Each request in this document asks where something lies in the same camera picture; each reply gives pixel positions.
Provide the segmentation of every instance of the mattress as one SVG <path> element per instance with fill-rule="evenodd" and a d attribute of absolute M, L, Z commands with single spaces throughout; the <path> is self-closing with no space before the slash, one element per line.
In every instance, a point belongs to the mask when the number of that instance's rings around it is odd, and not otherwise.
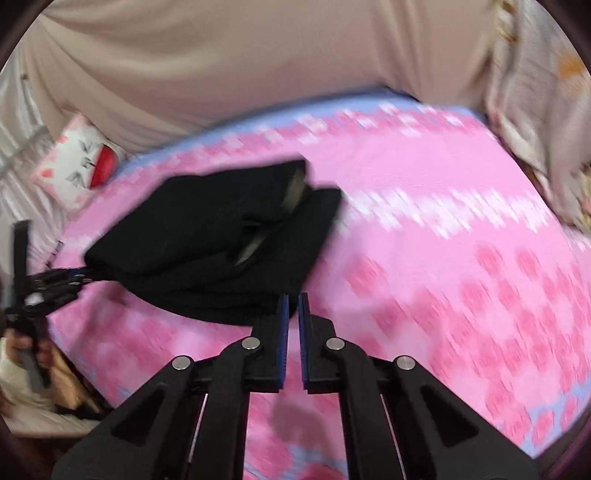
<path fill-rule="evenodd" d="M 168 176 L 303 155 L 343 208 L 306 290 L 314 313 L 368 354 L 411 355 L 529 455 L 591 395 L 591 243 L 565 231 L 473 113 L 388 90 L 218 127 L 125 165 L 71 221 L 55 266 Z M 248 329 L 185 319 L 116 283 L 51 316 L 53 337 L 115 406 L 173 357 L 217 355 Z M 245 477 L 344 478 L 337 397 L 302 389 L 297 325 L 280 395 L 253 395 Z"/>

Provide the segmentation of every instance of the white pillow with red design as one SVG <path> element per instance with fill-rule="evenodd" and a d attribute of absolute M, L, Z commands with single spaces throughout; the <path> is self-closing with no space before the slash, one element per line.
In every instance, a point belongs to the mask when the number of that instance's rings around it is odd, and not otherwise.
<path fill-rule="evenodd" d="M 51 195 L 69 216 L 77 213 L 117 171 L 125 151 L 108 141 L 78 113 L 56 146 L 31 174 L 31 181 Z"/>

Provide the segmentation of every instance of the black clamp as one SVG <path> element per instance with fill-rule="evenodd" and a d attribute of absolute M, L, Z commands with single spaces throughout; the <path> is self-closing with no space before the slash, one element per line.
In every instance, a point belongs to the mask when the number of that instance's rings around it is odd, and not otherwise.
<path fill-rule="evenodd" d="M 350 480 L 537 480 L 532 458 L 410 356 L 337 337 L 299 299 L 304 388 L 338 393 Z"/>
<path fill-rule="evenodd" d="M 242 478 L 251 392 L 285 381 L 289 303 L 218 356 L 178 356 L 56 465 L 53 480 Z"/>
<path fill-rule="evenodd" d="M 30 221 L 24 220 L 14 225 L 13 281 L 2 293 L 2 309 L 7 318 L 6 327 L 33 340 L 33 348 L 21 352 L 21 359 L 29 374 L 31 388 L 40 392 L 51 385 L 49 372 L 37 361 L 39 340 L 49 337 L 47 315 L 76 300 L 82 287 L 92 279 L 86 269 L 66 268 L 29 276 L 29 224 Z"/>

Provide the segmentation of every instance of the folded black fabric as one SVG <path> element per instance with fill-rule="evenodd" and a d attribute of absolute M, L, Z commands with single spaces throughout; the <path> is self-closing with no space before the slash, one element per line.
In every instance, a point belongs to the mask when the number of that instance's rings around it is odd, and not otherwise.
<path fill-rule="evenodd" d="M 251 325 L 297 295 L 341 191 L 314 190 L 307 162 L 166 180 L 88 250 L 86 265 L 173 313 Z"/>

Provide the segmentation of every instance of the pink bedsheet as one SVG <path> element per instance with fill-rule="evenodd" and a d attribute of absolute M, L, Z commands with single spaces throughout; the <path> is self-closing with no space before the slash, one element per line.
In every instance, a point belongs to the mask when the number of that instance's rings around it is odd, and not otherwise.
<path fill-rule="evenodd" d="M 538 455 L 589 400 L 590 244 L 562 230 L 479 121 L 423 110 L 308 117 L 180 148 L 112 181 L 68 225 L 55 265 L 80 265 L 167 176 L 303 155 L 313 183 L 348 197 L 307 285 L 312 311 L 371 355 L 412 355 Z M 249 331 L 163 312 L 114 283 L 86 287 L 51 321 L 115 405 L 174 356 L 216 355 Z M 346 475 L 337 398 L 305 394 L 299 358 L 292 321 L 285 390 L 252 398 L 247 479 Z"/>

